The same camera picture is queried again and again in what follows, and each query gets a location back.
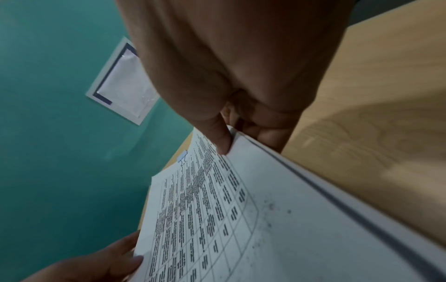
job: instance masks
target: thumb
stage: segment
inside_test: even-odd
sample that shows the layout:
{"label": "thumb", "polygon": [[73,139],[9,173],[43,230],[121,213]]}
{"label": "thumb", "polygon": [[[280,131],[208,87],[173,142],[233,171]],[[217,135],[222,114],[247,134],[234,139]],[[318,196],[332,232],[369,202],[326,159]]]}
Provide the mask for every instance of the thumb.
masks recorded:
{"label": "thumb", "polygon": [[232,144],[231,133],[220,113],[213,118],[200,121],[189,121],[217,147],[217,153],[226,155]]}
{"label": "thumb", "polygon": [[121,256],[110,266],[109,273],[112,277],[123,277],[132,274],[143,262],[143,256]]}

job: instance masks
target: wooden table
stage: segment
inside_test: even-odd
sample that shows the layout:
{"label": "wooden table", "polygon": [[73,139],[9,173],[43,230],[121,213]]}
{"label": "wooden table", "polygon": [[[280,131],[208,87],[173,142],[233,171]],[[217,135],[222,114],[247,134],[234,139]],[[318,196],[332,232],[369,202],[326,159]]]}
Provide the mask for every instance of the wooden table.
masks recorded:
{"label": "wooden table", "polygon": [[444,246],[445,15],[418,0],[351,26],[282,153]]}

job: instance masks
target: green wall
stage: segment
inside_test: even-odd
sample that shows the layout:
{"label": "green wall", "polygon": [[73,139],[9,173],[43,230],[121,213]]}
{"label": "green wall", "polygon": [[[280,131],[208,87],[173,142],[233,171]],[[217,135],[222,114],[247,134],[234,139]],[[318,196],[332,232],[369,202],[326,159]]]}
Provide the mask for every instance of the green wall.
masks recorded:
{"label": "green wall", "polygon": [[127,35],[112,0],[0,0],[0,276],[18,281],[133,232],[192,127],[136,126],[85,96]]}

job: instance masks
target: wall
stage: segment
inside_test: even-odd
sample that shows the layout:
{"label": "wall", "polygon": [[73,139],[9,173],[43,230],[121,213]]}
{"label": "wall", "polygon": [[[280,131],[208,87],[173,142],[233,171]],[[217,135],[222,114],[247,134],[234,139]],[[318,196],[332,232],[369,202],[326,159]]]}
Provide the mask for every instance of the wall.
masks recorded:
{"label": "wall", "polygon": [[18,281],[138,226],[192,127],[136,126],[85,96],[126,30],[112,0],[0,0],[0,275]]}

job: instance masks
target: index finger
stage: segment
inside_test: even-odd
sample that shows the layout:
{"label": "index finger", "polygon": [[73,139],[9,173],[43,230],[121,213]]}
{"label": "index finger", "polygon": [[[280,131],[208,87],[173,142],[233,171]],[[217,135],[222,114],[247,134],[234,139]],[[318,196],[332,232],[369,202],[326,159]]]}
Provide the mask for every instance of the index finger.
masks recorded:
{"label": "index finger", "polygon": [[105,250],[109,250],[115,254],[120,255],[126,254],[135,248],[138,237],[139,230],[108,245]]}

